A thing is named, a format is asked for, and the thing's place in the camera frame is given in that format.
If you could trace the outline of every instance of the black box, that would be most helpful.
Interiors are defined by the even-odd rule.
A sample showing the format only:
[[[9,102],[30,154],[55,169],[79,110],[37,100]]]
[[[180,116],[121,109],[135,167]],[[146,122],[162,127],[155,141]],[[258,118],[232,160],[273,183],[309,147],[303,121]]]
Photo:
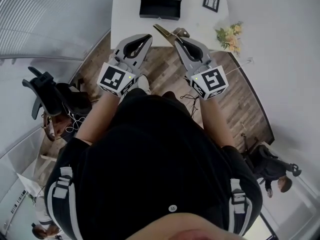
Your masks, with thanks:
[[[141,0],[140,18],[179,20],[182,0]]]

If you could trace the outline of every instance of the buckle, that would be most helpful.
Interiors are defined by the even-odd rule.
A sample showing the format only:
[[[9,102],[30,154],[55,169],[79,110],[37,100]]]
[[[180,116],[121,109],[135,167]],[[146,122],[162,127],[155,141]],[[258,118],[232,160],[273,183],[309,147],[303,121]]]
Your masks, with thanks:
[[[53,189],[53,197],[59,199],[65,199],[69,193],[69,186],[72,184],[72,178],[69,175],[59,177],[55,182],[55,188]]]
[[[246,193],[241,189],[235,189],[232,191],[232,204],[241,205],[246,203]]]

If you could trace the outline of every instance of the black shirt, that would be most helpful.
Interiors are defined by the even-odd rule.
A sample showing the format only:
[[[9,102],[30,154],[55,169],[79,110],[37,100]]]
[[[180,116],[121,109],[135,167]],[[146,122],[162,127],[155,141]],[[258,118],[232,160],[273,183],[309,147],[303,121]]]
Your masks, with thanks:
[[[260,154],[256,154],[259,156],[259,162],[256,162],[256,166],[254,168],[254,175],[257,179],[264,178],[265,179],[265,190],[271,188],[271,182],[277,181],[279,178],[285,176],[287,174],[286,167],[278,162],[277,159],[266,159],[261,157]]]
[[[170,214],[171,205],[175,213],[196,214],[228,230],[232,177],[253,203],[250,226],[262,207],[259,185],[239,152],[215,145],[190,116],[159,96],[119,106],[105,136],[92,146],[73,138],[45,196],[64,166],[73,170],[85,240],[124,240]]]

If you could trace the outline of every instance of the marker cube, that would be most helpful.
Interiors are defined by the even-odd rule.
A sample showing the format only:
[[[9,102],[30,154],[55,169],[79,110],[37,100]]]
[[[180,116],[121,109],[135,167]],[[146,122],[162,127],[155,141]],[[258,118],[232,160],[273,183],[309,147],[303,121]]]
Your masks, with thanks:
[[[121,97],[137,80],[135,74],[105,62],[96,83],[104,91]]]
[[[229,86],[222,66],[191,76],[190,85],[204,100],[222,94]]]

